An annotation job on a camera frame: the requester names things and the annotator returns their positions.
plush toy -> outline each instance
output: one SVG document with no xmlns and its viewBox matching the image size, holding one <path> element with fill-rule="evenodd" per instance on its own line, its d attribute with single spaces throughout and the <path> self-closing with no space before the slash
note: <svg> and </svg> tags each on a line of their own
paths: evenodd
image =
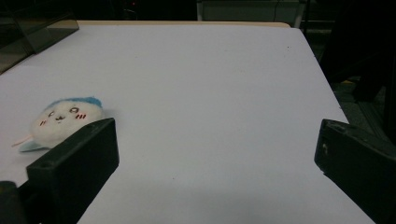
<svg viewBox="0 0 396 224">
<path fill-rule="evenodd" d="M 105 117 L 102 103 L 94 97 L 68 98 L 53 102 L 33 121 L 30 135 L 14 144 L 20 151 L 53 148 L 86 124 Z"/>
</svg>

cable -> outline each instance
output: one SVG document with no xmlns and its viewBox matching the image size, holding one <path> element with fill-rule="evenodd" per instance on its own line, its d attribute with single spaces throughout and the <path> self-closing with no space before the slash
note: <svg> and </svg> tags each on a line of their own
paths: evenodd
<svg viewBox="0 0 396 224">
<path fill-rule="evenodd" d="M 276 18 L 276 8 L 279 5 L 279 2 L 280 2 L 280 0 L 277 0 L 276 5 L 274 7 L 274 19 L 273 19 L 273 21 L 275 21 L 275 18 Z"/>
</svg>

floor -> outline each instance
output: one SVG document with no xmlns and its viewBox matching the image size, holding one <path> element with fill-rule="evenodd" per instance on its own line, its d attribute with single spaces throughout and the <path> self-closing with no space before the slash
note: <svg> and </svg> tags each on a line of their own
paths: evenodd
<svg viewBox="0 0 396 224">
<path fill-rule="evenodd" d="M 337 12 L 340 4 L 319 4 L 313 0 L 311 2 L 309 22 L 305 37 L 320 61 L 326 43 L 332 32 Z M 304 31 L 305 23 L 302 22 L 301 30 Z M 385 88 L 370 103 L 356 102 L 352 96 L 355 83 L 359 82 L 358 77 L 352 77 L 343 83 L 331 84 L 334 95 L 346 114 L 349 123 L 360 127 L 368 133 L 377 135 L 379 138 L 389 140 L 383 131 Z"/>
</svg>

black object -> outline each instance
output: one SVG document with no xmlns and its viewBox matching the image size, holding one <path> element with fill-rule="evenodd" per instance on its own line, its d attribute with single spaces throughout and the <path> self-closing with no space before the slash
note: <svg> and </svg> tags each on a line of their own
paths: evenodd
<svg viewBox="0 0 396 224">
<path fill-rule="evenodd" d="M 30 164 L 18 189 L 0 182 L 0 223 L 77 223 L 119 162 L 115 120 L 84 126 Z"/>
<path fill-rule="evenodd" d="M 77 30 L 66 0 L 0 0 L 0 74 Z"/>
<path fill-rule="evenodd" d="M 392 143 L 324 119 L 315 163 L 375 223 L 396 223 L 396 147 Z"/>
</svg>

